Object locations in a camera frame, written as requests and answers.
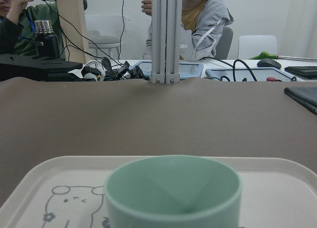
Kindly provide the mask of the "black keyboard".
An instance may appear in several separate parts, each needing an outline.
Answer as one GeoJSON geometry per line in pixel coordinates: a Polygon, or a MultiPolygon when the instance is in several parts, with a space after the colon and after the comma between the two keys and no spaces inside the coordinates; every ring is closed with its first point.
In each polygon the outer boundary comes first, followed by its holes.
{"type": "Polygon", "coordinates": [[[303,80],[316,80],[316,66],[288,66],[284,70],[290,74],[300,77],[303,80]]]}

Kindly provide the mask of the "aluminium frame post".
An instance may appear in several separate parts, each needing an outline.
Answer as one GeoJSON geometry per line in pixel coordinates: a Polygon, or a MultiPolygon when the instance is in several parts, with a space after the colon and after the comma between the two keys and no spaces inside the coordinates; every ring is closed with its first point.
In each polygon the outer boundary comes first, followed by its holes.
{"type": "Polygon", "coordinates": [[[182,0],[152,0],[152,83],[180,81],[181,14],[182,0]]]}

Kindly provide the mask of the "black water bottle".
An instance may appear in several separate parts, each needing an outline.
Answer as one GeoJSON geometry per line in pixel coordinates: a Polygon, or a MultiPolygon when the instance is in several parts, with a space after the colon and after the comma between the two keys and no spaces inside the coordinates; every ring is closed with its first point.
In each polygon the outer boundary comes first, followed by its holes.
{"type": "Polygon", "coordinates": [[[53,58],[60,58],[58,38],[53,31],[50,20],[36,20],[35,25],[35,45],[37,55],[53,58]]]}

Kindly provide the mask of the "teach pendant tablet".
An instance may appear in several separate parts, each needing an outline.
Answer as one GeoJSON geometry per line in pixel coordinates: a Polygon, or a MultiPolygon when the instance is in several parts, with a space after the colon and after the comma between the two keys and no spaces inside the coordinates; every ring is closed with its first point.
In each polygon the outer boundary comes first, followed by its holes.
{"type": "Polygon", "coordinates": [[[208,79],[224,82],[296,82],[299,79],[287,72],[274,67],[253,67],[232,69],[207,69],[205,71],[208,79]]]}
{"type": "MultiPolygon", "coordinates": [[[[132,69],[136,66],[142,70],[145,77],[150,77],[152,70],[152,62],[147,60],[139,61],[136,64],[129,67],[132,69]]],[[[179,62],[179,74],[180,80],[186,80],[191,77],[201,77],[204,65],[202,63],[190,63],[190,62],[179,62]]]]}

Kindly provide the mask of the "green cup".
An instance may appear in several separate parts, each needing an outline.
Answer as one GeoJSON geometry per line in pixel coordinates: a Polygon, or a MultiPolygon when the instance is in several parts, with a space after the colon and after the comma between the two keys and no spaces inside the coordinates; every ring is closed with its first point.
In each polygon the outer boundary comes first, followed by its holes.
{"type": "Polygon", "coordinates": [[[115,169],[104,185],[113,228],[236,228],[242,180],[206,157],[162,155],[115,169]]]}

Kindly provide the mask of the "cream rabbit tray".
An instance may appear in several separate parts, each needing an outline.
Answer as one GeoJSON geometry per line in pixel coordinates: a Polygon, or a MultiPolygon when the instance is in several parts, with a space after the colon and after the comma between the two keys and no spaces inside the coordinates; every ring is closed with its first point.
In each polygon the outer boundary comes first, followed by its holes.
{"type": "MultiPolygon", "coordinates": [[[[107,228],[103,184],[134,156],[62,156],[34,167],[0,209],[3,228],[107,228]]],[[[280,158],[218,157],[243,181],[242,228],[314,228],[317,176],[280,158]]]]}

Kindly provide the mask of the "grey folded cloth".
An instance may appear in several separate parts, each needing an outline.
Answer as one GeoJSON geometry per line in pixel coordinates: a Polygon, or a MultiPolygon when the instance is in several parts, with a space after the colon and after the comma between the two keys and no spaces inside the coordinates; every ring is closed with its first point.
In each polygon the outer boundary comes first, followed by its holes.
{"type": "Polygon", "coordinates": [[[284,93],[313,114],[317,114],[316,87],[287,87],[284,93]]]}

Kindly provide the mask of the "black mouse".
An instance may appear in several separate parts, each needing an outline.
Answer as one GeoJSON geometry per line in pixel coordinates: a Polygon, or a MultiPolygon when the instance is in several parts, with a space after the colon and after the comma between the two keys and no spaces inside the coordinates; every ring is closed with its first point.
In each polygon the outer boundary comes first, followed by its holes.
{"type": "Polygon", "coordinates": [[[274,67],[277,69],[281,69],[282,67],[279,62],[270,58],[261,59],[260,61],[257,62],[257,66],[258,67],[274,67]]]}

